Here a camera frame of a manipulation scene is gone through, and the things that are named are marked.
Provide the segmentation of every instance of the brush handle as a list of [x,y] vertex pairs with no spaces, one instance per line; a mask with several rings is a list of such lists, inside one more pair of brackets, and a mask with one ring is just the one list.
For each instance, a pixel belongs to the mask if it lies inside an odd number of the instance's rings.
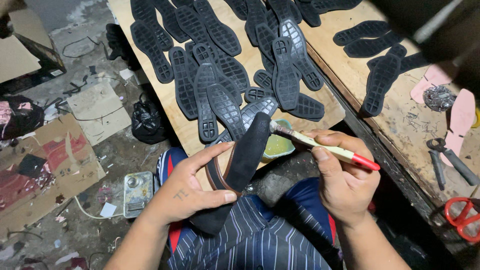
[[368,170],[373,170],[373,171],[378,171],[380,169],[380,166],[377,163],[365,157],[362,157],[360,155],[355,154],[354,152],[345,150],[340,147],[321,145],[317,143],[314,139],[308,136],[305,136],[297,131],[292,130],[291,137],[293,140],[311,147],[323,146],[328,151],[330,151],[337,159],[344,161],[346,163],[350,163],[355,166],[359,166],[359,167],[362,167]]

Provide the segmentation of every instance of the blue pants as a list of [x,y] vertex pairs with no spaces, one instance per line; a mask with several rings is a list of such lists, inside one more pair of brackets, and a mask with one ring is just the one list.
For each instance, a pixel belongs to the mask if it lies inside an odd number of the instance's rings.
[[[172,172],[173,168],[181,160],[186,158],[187,154],[179,147],[173,147],[160,155],[156,169],[156,177],[159,184],[162,185]],[[294,210],[301,209],[301,212],[305,210],[311,214],[323,228],[323,233],[326,234],[322,234],[322,236],[324,236],[323,238],[327,239],[332,245],[335,239],[335,222],[320,201],[318,196],[318,180],[318,177],[310,177],[297,182],[283,195],[280,202],[291,202],[296,205],[294,206]],[[270,221],[276,213],[278,213],[275,209],[268,207],[257,195],[249,195],[249,197],[254,202],[257,210],[267,221]],[[183,221],[179,221],[170,226],[168,241],[172,252],[175,251],[178,241],[192,229],[191,223]]]

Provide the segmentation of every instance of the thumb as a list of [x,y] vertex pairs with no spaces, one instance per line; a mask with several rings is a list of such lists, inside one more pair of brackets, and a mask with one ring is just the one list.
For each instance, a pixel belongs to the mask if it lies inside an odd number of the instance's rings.
[[237,195],[230,190],[203,191],[201,195],[201,209],[216,208],[237,200]]
[[318,165],[318,170],[325,185],[336,185],[345,183],[343,179],[342,166],[336,157],[322,146],[312,148],[312,155]]

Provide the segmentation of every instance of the tattoo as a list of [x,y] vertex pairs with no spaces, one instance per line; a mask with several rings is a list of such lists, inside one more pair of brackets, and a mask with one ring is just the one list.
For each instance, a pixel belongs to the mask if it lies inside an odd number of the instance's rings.
[[185,193],[185,192],[183,191],[183,189],[181,188],[181,189],[175,194],[175,196],[173,196],[173,198],[175,199],[175,197],[178,197],[181,201],[183,201],[183,199],[181,198],[182,195],[183,195],[184,197],[188,197],[188,194]]

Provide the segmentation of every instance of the person's left hand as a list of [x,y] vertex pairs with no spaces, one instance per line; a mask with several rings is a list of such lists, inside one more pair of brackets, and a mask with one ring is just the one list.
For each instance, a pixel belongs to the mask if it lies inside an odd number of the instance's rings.
[[195,177],[200,168],[233,144],[227,142],[210,146],[180,161],[148,203],[145,210],[156,212],[149,218],[158,219],[153,221],[157,224],[168,225],[186,219],[197,211],[236,201],[237,195],[230,190],[203,191]]

